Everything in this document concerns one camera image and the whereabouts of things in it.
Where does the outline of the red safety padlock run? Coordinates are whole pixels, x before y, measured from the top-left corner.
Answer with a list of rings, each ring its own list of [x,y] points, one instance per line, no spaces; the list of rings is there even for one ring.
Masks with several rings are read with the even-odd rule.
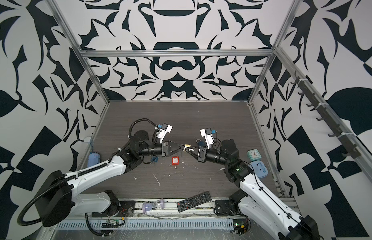
[[[172,165],[174,166],[175,169],[179,164],[180,164],[179,157],[172,157]]]

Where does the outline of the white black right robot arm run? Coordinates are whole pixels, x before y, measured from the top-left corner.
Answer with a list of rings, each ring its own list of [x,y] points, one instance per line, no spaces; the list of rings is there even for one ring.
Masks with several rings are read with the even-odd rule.
[[[255,169],[241,160],[233,139],[224,140],[219,150],[204,146],[187,146],[185,152],[199,162],[223,165],[228,180],[238,188],[232,197],[239,211],[256,222],[275,240],[321,240],[318,225],[302,217],[281,201],[257,177]]]

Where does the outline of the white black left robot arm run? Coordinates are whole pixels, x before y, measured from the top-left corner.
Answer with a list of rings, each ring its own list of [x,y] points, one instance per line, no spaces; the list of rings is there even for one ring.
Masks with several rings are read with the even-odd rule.
[[[104,212],[111,205],[118,204],[110,192],[103,192],[104,197],[98,198],[101,204],[81,200],[79,195],[107,179],[130,172],[142,163],[144,156],[169,157],[185,149],[185,145],[172,141],[153,143],[147,132],[138,131],[104,162],[67,174],[61,171],[52,173],[21,210],[17,223],[20,226],[42,223],[44,227],[51,227],[74,212]]]

